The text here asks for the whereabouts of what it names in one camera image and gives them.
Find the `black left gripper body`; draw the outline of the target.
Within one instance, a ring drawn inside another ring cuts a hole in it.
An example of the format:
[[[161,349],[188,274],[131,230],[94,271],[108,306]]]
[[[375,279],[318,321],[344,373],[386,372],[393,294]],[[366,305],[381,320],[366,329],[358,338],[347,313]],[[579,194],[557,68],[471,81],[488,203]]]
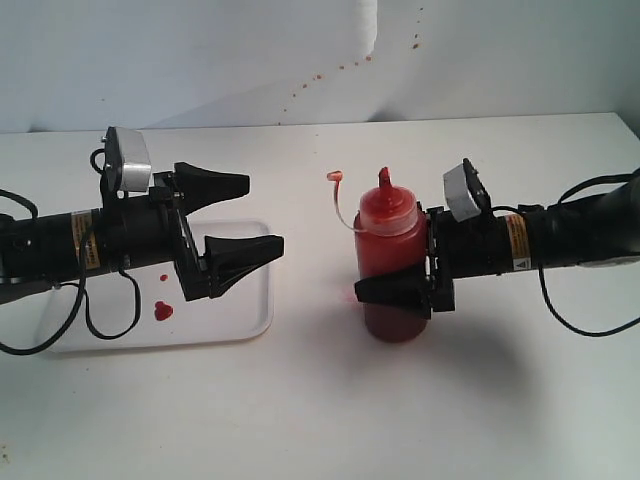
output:
[[[144,195],[101,197],[99,275],[171,262],[187,301],[209,297],[207,265],[187,222],[187,215],[197,210],[183,209],[174,171],[156,173]]]

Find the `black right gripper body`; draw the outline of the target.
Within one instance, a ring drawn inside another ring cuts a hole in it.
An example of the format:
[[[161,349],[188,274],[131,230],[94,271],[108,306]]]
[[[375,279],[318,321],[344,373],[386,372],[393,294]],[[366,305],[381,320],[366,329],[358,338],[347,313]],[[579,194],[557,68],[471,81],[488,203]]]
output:
[[[425,211],[426,274],[420,316],[455,309],[454,281],[514,271],[511,240],[504,216],[483,213],[458,222],[444,207]]]

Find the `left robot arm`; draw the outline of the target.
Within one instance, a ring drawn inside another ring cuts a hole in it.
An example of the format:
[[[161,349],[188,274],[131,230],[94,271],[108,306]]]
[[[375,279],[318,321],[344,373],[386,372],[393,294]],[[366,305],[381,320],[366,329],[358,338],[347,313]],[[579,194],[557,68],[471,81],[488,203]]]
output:
[[[207,236],[204,251],[187,217],[248,194],[244,174],[209,171],[178,162],[158,172],[147,194],[119,197],[100,183],[100,208],[1,222],[1,300],[12,302],[76,280],[170,262],[188,301],[218,298],[255,270],[284,254],[278,235]]]

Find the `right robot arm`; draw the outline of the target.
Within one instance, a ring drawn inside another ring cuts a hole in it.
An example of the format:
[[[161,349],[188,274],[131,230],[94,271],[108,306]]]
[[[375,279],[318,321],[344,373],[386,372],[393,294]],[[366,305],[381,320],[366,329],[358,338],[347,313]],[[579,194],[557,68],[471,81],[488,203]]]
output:
[[[426,212],[426,260],[358,281],[360,302],[429,318],[454,310],[457,279],[639,258],[638,172],[583,181],[547,207],[492,205],[468,163],[443,180],[445,206]]]

